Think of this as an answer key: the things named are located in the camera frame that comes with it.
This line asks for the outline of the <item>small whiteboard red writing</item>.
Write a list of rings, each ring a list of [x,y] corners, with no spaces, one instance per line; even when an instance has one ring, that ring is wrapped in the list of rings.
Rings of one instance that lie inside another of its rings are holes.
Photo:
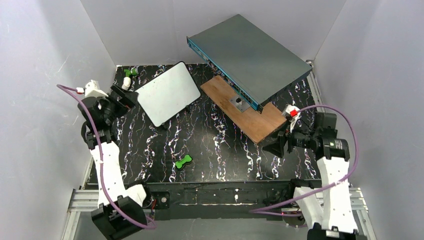
[[[201,93],[186,64],[178,62],[135,90],[137,101],[155,127],[195,102]]]

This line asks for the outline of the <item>green whiteboard eraser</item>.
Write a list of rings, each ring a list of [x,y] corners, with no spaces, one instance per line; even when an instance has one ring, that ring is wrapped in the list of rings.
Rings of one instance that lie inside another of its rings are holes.
[[[189,165],[192,161],[193,161],[193,158],[189,154],[186,154],[183,158],[181,158],[180,160],[176,161],[174,163],[174,165],[175,165],[175,168],[180,171],[186,165]]]

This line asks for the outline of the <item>white pipe elbow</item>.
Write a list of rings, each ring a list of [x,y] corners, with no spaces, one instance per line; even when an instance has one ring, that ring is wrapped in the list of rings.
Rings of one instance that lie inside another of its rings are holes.
[[[124,77],[121,88],[125,91],[128,91],[132,85],[132,79],[130,77]]]

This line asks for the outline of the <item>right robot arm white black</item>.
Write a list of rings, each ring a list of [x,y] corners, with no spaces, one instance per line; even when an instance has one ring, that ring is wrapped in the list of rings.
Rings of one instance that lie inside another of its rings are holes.
[[[365,240],[355,221],[349,183],[350,149],[345,139],[337,137],[337,116],[334,113],[317,112],[311,130],[289,130],[285,123],[276,135],[276,140],[263,150],[281,158],[293,148],[310,149],[315,155],[321,173],[323,202],[320,203],[315,190],[317,184],[310,180],[292,179],[289,198],[294,198],[308,227],[309,240]]]

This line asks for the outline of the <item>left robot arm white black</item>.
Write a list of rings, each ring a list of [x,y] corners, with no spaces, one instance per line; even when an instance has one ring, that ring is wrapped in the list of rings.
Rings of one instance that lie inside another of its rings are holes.
[[[81,135],[94,159],[98,179],[97,207],[91,219],[108,240],[122,240],[139,232],[148,220],[143,204],[149,194],[143,183],[125,186],[120,167],[120,149],[113,130],[116,119],[137,105],[138,93],[112,85],[100,90],[94,81],[78,88],[84,99],[77,107],[85,118]]]

